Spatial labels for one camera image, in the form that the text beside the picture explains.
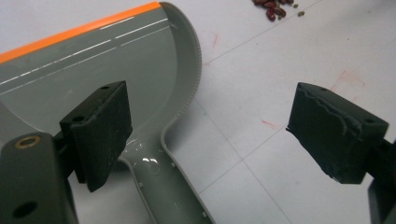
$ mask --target bolt hole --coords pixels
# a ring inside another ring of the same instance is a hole
[[[20,205],[14,210],[14,218],[22,218],[22,217],[27,217],[29,216],[32,212],[34,212],[37,209],[37,203],[36,202],[29,202],[29,203],[24,203],[23,205]]]
[[[78,116],[78,117],[73,118],[72,120],[74,122],[80,122],[80,121],[83,121],[84,119],[85,119],[84,116]]]
[[[35,146],[37,143],[39,143],[41,140],[40,136],[28,136],[25,138],[22,138],[15,144],[15,148],[18,149],[25,149],[28,147]]]
[[[364,120],[366,123],[374,123],[374,120],[373,119],[365,119]]]

